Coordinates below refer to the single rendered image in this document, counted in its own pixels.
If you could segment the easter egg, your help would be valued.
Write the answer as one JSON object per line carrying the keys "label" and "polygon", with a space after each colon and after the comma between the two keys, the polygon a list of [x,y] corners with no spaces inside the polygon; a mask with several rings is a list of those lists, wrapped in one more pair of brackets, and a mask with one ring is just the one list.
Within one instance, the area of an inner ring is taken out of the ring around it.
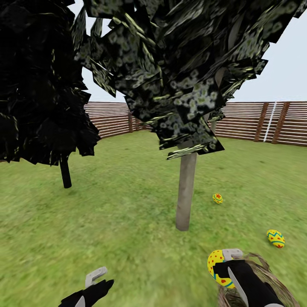
{"label": "easter egg", "polygon": [[285,239],[283,237],[283,235],[276,231],[276,230],[269,230],[267,233],[266,233],[269,241],[275,246],[275,247],[278,247],[278,248],[282,248],[284,247],[285,245]]}
{"label": "easter egg", "polygon": [[222,250],[215,250],[210,254],[207,262],[208,270],[211,276],[218,282],[218,284],[224,286],[226,289],[235,289],[236,287],[230,278],[220,278],[218,274],[214,273],[213,266],[215,266],[216,262],[224,262]]}
{"label": "easter egg", "polygon": [[216,204],[221,204],[223,202],[223,198],[219,194],[214,194],[212,199]]}

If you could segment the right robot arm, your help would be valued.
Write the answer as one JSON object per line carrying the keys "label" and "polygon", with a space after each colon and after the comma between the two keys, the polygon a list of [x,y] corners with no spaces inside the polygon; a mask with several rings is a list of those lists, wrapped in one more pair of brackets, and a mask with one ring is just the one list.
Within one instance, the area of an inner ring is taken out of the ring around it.
{"label": "right robot arm", "polygon": [[239,249],[222,249],[224,262],[216,262],[213,271],[220,278],[230,278],[238,290],[246,307],[287,307],[278,299],[275,289],[270,282],[263,281],[261,277],[253,273],[250,264],[242,257]]}

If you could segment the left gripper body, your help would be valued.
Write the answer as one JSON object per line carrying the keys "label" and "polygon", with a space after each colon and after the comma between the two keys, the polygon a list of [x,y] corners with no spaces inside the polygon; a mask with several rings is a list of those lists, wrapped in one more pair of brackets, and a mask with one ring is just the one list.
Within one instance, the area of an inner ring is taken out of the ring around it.
{"label": "left gripper body", "polygon": [[90,307],[97,302],[97,300],[101,299],[102,297],[106,296],[108,291],[107,291],[107,285],[106,285],[106,280],[103,280],[96,285],[92,285],[86,290],[91,292],[92,295],[92,302]]}

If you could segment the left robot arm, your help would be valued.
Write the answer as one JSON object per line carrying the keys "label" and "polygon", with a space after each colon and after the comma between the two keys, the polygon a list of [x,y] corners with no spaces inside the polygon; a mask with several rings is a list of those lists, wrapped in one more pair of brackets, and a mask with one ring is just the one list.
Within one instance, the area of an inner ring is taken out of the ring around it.
{"label": "left robot arm", "polygon": [[62,304],[58,307],[91,307],[97,300],[106,296],[112,287],[114,280],[103,280],[96,284],[95,279],[107,273],[106,267],[100,267],[97,270],[86,275],[85,290],[74,292],[73,294],[63,298]]}

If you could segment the wicker basket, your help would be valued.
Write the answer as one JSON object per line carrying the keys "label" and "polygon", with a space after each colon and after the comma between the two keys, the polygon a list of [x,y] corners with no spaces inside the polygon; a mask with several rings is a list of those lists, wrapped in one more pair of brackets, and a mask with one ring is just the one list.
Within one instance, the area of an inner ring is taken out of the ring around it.
{"label": "wicker basket", "polygon": [[[249,260],[249,257],[258,257],[263,266],[256,264],[254,261]],[[263,273],[262,277],[265,278],[265,281],[270,283],[272,282],[271,285],[274,287],[274,289],[276,289],[276,291],[278,291],[276,292],[276,294],[279,300],[285,300],[286,297],[284,296],[284,294],[286,294],[294,307],[301,307],[298,301],[294,298],[291,291],[286,286],[284,286],[274,274],[271,273],[269,268],[270,265],[260,254],[249,253],[244,257],[233,257],[233,259],[244,259],[246,261],[245,263],[251,265],[253,273],[257,274],[257,270]],[[225,289],[224,286],[218,284],[217,307],[231,307],[229,301],[232,301],[231,304],[235,307],[246,307],[246,304],[241,298],[238,290],[231,288]]]}

